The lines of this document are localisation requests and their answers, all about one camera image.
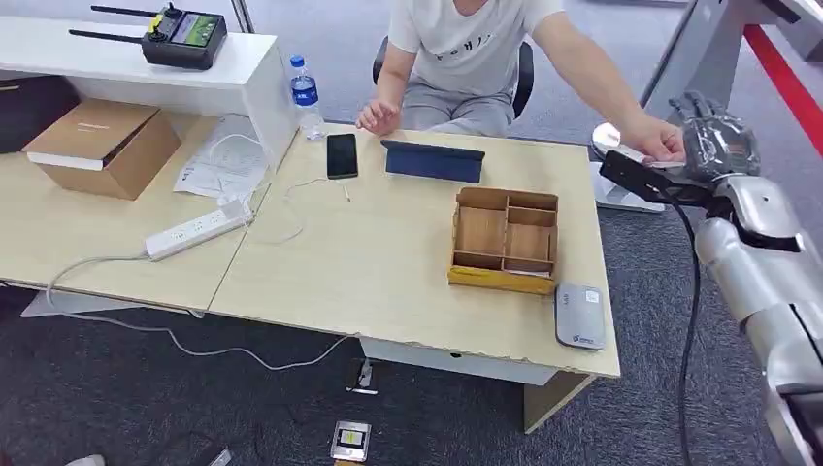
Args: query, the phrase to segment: person's hand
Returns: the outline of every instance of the person's hand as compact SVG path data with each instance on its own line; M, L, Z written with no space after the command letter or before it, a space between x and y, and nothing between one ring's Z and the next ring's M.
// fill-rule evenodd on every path
M638 112L624 121L620 131L620 142L639 150L659 162L680 162L686 158L683 132L680 128L662 121L646 112Z
M354 125L385 136L400 128L400 109L394 104L375 99L363 107Z

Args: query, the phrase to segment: antenna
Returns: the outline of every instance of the antenna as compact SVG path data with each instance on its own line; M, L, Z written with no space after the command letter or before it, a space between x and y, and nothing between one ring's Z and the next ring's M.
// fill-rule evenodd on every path
M81 31L78 29L69 29L69 34L73 36L91 37L93 39L105 39L107 41L131 42L133 44L140 44L141 40L140 37L106 34L105 32Z
M131 17L155 17L157 12L147 12L145 10L132 10L130 8L104 7L102 5L92 5L91 10L101 13L114 13L117 15L129 15Z

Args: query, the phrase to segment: white shoe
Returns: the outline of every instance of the white shoe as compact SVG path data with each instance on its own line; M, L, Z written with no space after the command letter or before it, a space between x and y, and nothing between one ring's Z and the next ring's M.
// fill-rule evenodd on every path
M103 459L103 456L95 454L93 456L72 461L66 466L106 466L106 461Z

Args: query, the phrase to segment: water bottle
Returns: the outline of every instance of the water bottle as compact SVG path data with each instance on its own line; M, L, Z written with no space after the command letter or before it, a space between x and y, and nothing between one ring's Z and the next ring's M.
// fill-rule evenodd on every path
M291 57L294 78L291 79L291 95L297 106L300 129L308 139L317 140L325 136L323 117L317 106L317 84L306 68L306 62L300 55Z

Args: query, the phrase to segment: wooden compartment tray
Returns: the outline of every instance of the wooden compartment tray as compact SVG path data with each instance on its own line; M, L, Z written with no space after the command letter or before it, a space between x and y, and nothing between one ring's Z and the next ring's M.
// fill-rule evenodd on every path
M457 194L448 282L550 294L557 196L465 187Z

